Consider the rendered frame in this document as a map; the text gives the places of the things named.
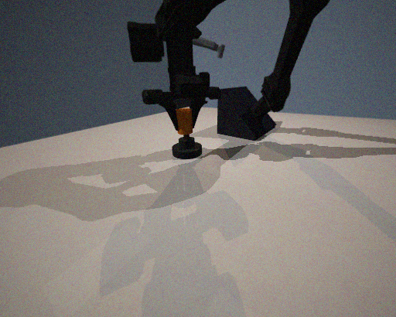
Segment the orange knob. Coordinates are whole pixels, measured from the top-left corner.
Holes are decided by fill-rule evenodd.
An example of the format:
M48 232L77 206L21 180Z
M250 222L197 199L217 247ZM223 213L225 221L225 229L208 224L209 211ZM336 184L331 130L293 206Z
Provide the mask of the orange knob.
M189 135L193 133L192 109L182 108L176 110L178 121L178 134Z

